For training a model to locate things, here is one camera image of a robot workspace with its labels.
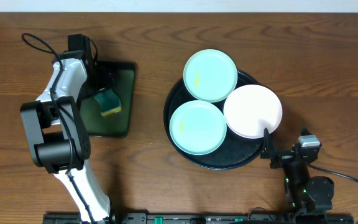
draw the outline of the white backdrop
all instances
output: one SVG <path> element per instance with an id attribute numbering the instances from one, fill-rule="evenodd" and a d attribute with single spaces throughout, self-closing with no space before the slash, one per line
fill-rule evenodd
<path id="1" fill-rule="evenodd" d="M 358 12 L 358 0 L 0 0 L 0 12 Z"/>

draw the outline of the wood grain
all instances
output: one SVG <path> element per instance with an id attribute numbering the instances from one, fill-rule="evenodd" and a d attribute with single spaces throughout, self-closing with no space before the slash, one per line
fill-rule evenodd
<path id="1" fill-rule="evenodd" d="M 0 223 L 40 223 L 47 212 L 76 212 L 67 190 L 33 165 L 19 116 L 52 74 L 51 56 L 83 33 L 100 59 L 137 64 L 130 131 L 91 138 L 91 165 L 119 211 L 247 213 L 284 208 L 283 171 L 256 159 L 227 171 L 179 155 L 163 127 L 163 105 L 187 59 L 219 49 L 277 93 L 283 121 L 276 144 L 289 149 L 306 124 L 323 143 L 317 166 L 358 178 L 358 14 L 0 13 Z M 311 170 L 312 175 L 325 175 Z M 335 181 L 334 213 L 358 219 L 358 184 Z"/>

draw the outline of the black tray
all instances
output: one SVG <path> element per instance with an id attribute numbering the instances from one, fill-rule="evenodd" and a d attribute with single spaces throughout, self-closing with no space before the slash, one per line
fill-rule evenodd
<path id="1" fill-rule="evenodd" d="M 238 73 L 238 81 L 236 88 L 240 86 L 255 84 L 259 85 L 259 82 L 252 78 L 246 72 L 240 70 Z M 171 120 L 173 112 L 182 104 L 191 100 L 197 100 L 186 89 L 183 79 L 180 79 L 172 88 L 168 95 L 168 98 L 164 106 L 164 126 L 169 141 L 171 141 L 173 147 L 186 159 L 197 164 L 201 167 L 209 169 L 234 169 L 240 166 L 244 166 L 250 161 L 253 161 L 260 154 L 260 146 L 262 145 L 263 138 L 260 139 L 245 139 L 238 136 L 227 127 L 227 134 L 223 143 L 213 152 L 195 156 L 189 153 L 183 152 L 172 141 L 169 132 L 169 122 Z M 223 105 L 225 100 L 222 100 L 213 105 L 217 106 L 223 111 Z"/>

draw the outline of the sponge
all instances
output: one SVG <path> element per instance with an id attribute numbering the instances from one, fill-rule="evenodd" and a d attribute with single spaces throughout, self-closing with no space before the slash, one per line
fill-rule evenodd
<path id="1" fill-rule="evenodd" d="M 108 116 L 121 111 L 121 100 L 112 89 L 104 90 L 96 94 L 94 98 L 100 104 L 100 114 L 102 116 Z"/>

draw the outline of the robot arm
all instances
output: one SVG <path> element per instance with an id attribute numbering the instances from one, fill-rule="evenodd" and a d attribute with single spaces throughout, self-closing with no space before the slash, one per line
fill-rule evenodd
<path id="1" fill-rule="evenodd" d="M 97 92 L 98 81 L 95 64 L 91 63 L 90 40 L 81 34 L 71 35 L 68 46 L 69 51 L 59 55 L 64 70 L 57 80 L 55 91 L 57 103 L 68 113 L 62 111 L 68 130 L 62 126 L 62 131 L 44 132 L 53 125 L 61 125 L 49 90 L 60 70 L 58 62 L 53 63 L 53 75 L 45 91 L 35 102 L 22 105 L 22 122 L 34 164 L 45 167 L 48 173 L 55 174 L 65 185 L 80 209 L 83 222 L 105 223 L 109 220 L 110 201 L 100 189 L 90 167 L 90 139 L 77 107 L 81 95 Z M 66 175 L 70 160 L 73 168 Z"/>

